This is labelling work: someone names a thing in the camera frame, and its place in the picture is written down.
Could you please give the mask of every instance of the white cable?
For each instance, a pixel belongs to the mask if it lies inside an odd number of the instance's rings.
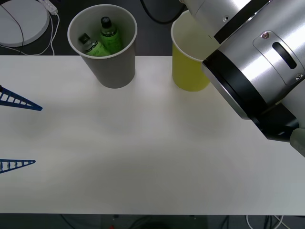
[[[280,219],[279,219],[279,217],[277,217],[277,216],[274,216],[274,217],[279,221],[278,225],[277,225],[274,229],[277,229],[281,224],[282,224],[284,227],[286,227],[287,229],[290,229],[286,224],[283,223],[283,218],[284,218],[284,216],[281,216]]]
[[[53,49],[53,40],[54,40],[54,38],[55,38],[55,36],[56,36],[57,29],[58,29],[58,26],[59,26],[59,22],[61,21],[60,18],[59,18],[59,15],[58,15],[57,13],[55,13],[55,15],[56,15],[57,18],[58,18],[58,23],[57,23],[57,26],[56,26],[56,30],[55,30],[54,36],[53,36],[53,38],[52,38],[52,40],[51,40],[51,48],[52,48],[52,51],[53,51],[53,56],[55,56],[55,52],[54,52],[54,49]]]
[[[247,221],[247,224],[249,226],[250,229],[253,229],[253,227],[251,227],[250,223],[249,223],[249,219],[248,219],[248,216],[246,216],[246,221]]]
[[[39,53],[39,54],[26,54],[26,53],[24,53],[24,52],[21,52],[23,55],[26,55],[26,56],[39,56],[39,55],[43,54],[43,53],[49,48],[49,46],[51,45],[52,39],[53,39],[53,20],[52,20],[52,17],[51,17],[51,15],[50,15],[50,13],[49,13],[49,18],[51,19],[51,28],[52,28],[52,29],[51,29],[51,39],[50,39],[50,42],[49,42],[49,45],[47,46],[47,48],[46,48],[43,52],[41,52],[41,53]],[[11,48],[11,47],[7,47],[7,46],[3,46],[3,45],[0,45],[0,47],[2,47],[2,48],[7,48],[7,49],[11,49],[11,50],[14,50],[14,51],[19,52],[19,50],[13,49],[13,48]]]

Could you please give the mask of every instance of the black cable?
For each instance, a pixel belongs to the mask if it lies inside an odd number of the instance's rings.
[[[225,223],[227,223],[227,228],[229,228],[229,218],[230,218],[229,216],[226,216],[224,218],[223,222],[220,225],[220,229],[222,229],[224,227]]]
[[[267,229],[270,216],[265,216],[264,229]]]
[[[229,224],[230,224],[230,216],[228,216],[228,220],[227,220],[227,229],[229,229]]]
[[[270,217],[270,228],[269,229],[272,229],[272,216]]]
[[[62,214],[60,214],[60,216],[61,216],[62,219],[69,225],[70,228],[76,229],[74,226],[71,225],[71,223],[69,223],[69,222],[67,221],[67,219],[66,219]]]
[[[140,2],[141,2],[141,4],[142,4],[142,6],[143,6],[143,8],[144,8],[144,10],[145,10],[145,12],[146,12],[146,14],[147,14],[154,22],[156,22],[156,23],[158,23],[158,24],[161,24],[161,25],[170,24],[170,23],[174,22],[175,20],[177,20],[177,19],[180,17],[180,15],[183,13],[184,8],[185,8],[185,5],[183,4],[183,6],[182,6],[181,9],[179,10],[179,12],[176,14],[176,16],[174,16],[174,18],[170,19],[169,21],[159,21],[159,20],[157,20],[156,18],[154,18],[154,17],[151,15],[151,13],[149,13],[149,11],[148,11],[148,9],[147,9],[145,3],[144,3],[144,0],[140,0]]]
[[[19,28],[20,28],[20,31],[21,31],[21,34],[22,34],[22,45],[21,45],[21,48],[19,50],[19,53],[18,55],[20,55],[22,49],[23,49],[23,43],[24,43],[24,37],[23,37],[23,31],[22,31],[22,28],[21,26],[19,25],[19,23],[17,22],[17,20],[10,14],[10,12],[8,12],[2,5],[0,5],[14,20],[15,22],[18,24]]]

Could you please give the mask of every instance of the white round device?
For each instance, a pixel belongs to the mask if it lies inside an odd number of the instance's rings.
[[[11,0],[2,6],[16,19],[23,32],[23,45],[37,40],[49,25],[49,14],[35,0]],[[8,47],[22,46],[22,34],[16,21],[0,7],[0,44]]]

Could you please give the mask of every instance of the yellow paper cup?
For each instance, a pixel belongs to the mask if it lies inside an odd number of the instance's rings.
[[[189,11],[173,23],[171,35],[174,82],[186,91],[202,90],[209,80],[201,70],[201,63],[219,47],[219,43],[204,31]]]

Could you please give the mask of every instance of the gray paper cup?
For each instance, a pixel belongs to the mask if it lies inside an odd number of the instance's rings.
[[[92,40],[100,40],[101,18],[109,17],[120,31],[124,49],[105,57],[94,57],[82,53],[78,40],[84,33]],[[135,38],[137,22],[122,7],[115,5],[96,5],[77,14],[68,28],[70,46],[83,58],[97,79],[106,87],[121,88],[131,82],[135,74]]]

